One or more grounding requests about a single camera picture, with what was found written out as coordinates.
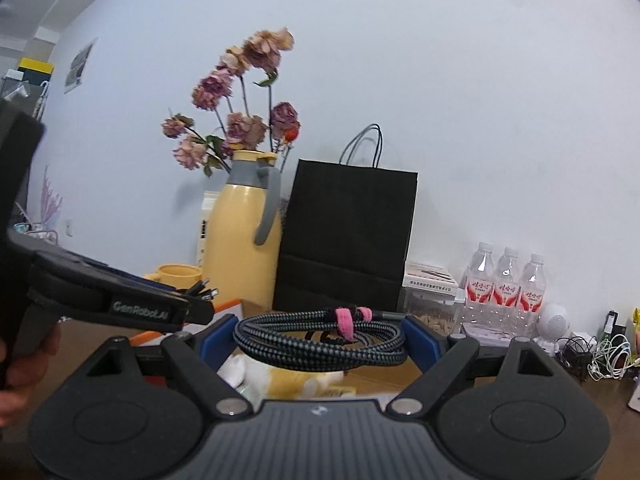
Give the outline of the person's left hand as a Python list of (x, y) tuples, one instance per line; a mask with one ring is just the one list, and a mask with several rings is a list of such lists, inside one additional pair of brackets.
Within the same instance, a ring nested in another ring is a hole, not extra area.
[(52, 356), (58, 354), (61, 326), (56, 324), (30, 356), (12, 359), (6, 370), (6, 388), (0, 394), (1, 427), (17, 422), (27, 411), (37, 386), (47, 374)]

